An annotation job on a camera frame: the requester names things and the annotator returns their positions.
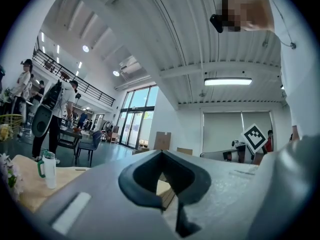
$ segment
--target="fluorescent light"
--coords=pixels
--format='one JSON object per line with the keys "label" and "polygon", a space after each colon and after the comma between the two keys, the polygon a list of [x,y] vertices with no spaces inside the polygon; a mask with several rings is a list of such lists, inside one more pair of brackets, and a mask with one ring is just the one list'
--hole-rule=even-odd
{"label": "fluorescent light", "polygon": [[86,46],[86,45],[82,46],[82,49],[83,49],[86,53],[88,53],[88,52],[89,52],[89,47],[88,47],[88,46]]}
{"label": "fluorescent light", "polygon": [[227,85],[241,85],[248,86],[252,82],[251,78],[207,78],[204,80],[205,86],[227,86]]}

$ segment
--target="white bottle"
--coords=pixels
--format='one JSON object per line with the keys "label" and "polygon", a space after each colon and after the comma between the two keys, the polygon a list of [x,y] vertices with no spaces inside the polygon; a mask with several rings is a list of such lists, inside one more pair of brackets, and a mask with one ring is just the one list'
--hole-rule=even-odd
{"label": "white bottle", "polygon": [[56,157],[54,153],[49,151],[43,152],[42,160],[38,162],[38,172],[41,178],[45,178],[46,186],[49,189],[57,187]]}

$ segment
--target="railing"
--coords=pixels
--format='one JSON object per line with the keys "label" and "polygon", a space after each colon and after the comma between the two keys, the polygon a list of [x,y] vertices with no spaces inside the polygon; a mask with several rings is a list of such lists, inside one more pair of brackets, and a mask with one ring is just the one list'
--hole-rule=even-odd
{"label": "railing", "polygon": [[80,77],[76,76],[74,73],[66,69],[64,66],[57,63],[49,55],[43,53],[38,49],[32,57],[38,64],[40,64],[44,69],[50,71],[52,74],[63,80],[76,80],[78,82],[78,91],[81,91],[89,96],[103,102],[104,104],[112,107],[115,99],[105,94],[104,92],[93,87],[91,84],[82,80]]}

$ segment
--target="white shirt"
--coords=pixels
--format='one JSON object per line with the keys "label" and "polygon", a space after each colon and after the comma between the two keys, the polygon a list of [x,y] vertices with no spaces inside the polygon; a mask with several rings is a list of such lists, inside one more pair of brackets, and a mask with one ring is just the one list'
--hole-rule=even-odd
{"label": "white shirt", "polygon": [[20,97],[22,91],[24,90],[23,85],[27,86],[30,80],[31,74],[30,72],[22,72],[18,78],[16,86],[11,90],[13,96]]}
{"label": "white shirt", "polygon": [[[320,134],[320,59],[317,39],[290,0],[269,0],[274,32],[281,41],[282,83],[291,124],[300,138]],[[296,49],[290,45],[291,40]]]}
{"label": "white shirt", "polygon": [[68,102],[75,103],[75,100],[76,100],[76,93],[71,83],[63,81],[61,84],[61,87],[62,87],[62,94],[58,98],[52,110],[52,115],[58,118],[62,118],[66,104]]}

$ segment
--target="basket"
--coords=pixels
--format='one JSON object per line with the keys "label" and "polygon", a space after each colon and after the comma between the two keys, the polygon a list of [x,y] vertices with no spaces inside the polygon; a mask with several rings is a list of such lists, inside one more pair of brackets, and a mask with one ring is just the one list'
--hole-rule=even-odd
{"label": "basket", "polygon": [[22,120],[23,116],[21,114],[0,115],[0,125],[9,125],[13,134],[18,132]]}

